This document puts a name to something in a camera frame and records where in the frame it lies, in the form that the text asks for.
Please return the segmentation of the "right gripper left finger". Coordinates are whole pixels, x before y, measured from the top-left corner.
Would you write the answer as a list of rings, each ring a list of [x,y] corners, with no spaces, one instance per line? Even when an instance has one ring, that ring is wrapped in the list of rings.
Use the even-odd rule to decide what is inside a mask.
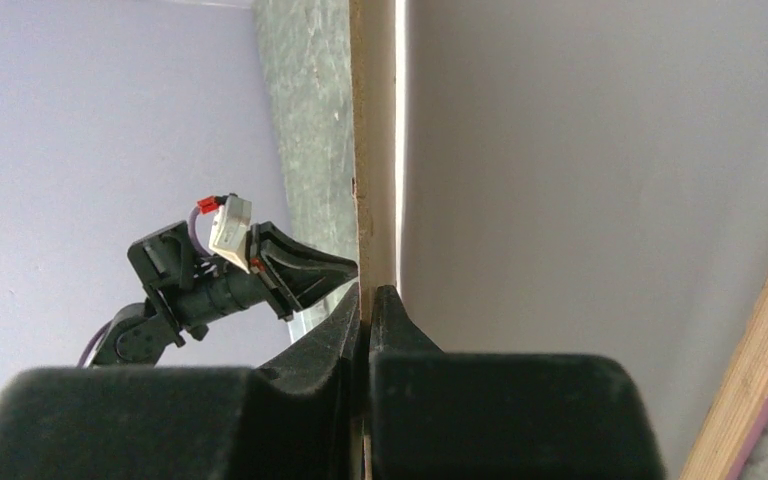
[[[0,393],[0,479],[347,479],[359,294],[258,368],[43,368]]]

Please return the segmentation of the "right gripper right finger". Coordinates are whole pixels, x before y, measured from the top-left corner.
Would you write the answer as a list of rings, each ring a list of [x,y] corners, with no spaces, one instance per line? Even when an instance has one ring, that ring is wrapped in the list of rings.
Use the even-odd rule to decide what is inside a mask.
[[[663,479],[639,390],[588,354],[447,353],[398,291],[375,293],[369,353],[377,479]]]

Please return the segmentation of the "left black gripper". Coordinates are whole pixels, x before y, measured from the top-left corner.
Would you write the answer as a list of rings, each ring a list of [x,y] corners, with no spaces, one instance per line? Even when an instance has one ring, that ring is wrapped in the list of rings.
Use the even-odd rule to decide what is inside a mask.
[[[192,325],[266,302],[279,319],[290,321],[358,275],[354,260],[302,244],[271,222],[250,227],[248,265],[251,273],[221,260],[199,273],[191,292]]]

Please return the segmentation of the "brown backing board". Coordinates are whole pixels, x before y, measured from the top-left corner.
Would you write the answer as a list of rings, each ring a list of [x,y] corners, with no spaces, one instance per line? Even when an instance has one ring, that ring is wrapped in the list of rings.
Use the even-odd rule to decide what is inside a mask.
[[[371,373],[378,287],[396,283],[396,7],[351,1],[349,30],[354,125],[361,348],[360,444],[363,477],[373,477]]]

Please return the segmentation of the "seascape photo print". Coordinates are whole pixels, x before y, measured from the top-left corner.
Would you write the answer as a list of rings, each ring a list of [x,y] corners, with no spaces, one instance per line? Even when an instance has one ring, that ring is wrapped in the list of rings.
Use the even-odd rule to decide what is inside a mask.
[[[406,28],[411,318],[615,359],[677,478],[768,273],[768,1],[410,1]]]

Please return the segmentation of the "pink wooden picture frame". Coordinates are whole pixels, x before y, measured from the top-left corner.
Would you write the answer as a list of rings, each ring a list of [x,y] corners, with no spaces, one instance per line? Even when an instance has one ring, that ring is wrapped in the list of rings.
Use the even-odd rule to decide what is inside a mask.
[[[736,479],[768,424],[768,275],[681,479]]]

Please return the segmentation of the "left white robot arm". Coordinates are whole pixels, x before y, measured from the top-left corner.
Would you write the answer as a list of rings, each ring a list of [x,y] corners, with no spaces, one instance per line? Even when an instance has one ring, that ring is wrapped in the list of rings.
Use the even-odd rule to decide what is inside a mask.
[[[306,246],[271,222],[242,238],[240,267],[201,256],[184,221],[133,243],[127,257],[146,298],[120,309],[90,341],[82,367],[155,365],[169,345],[201,341],[210,323],[259,304],[289,321],[358,274],[355,261]]]

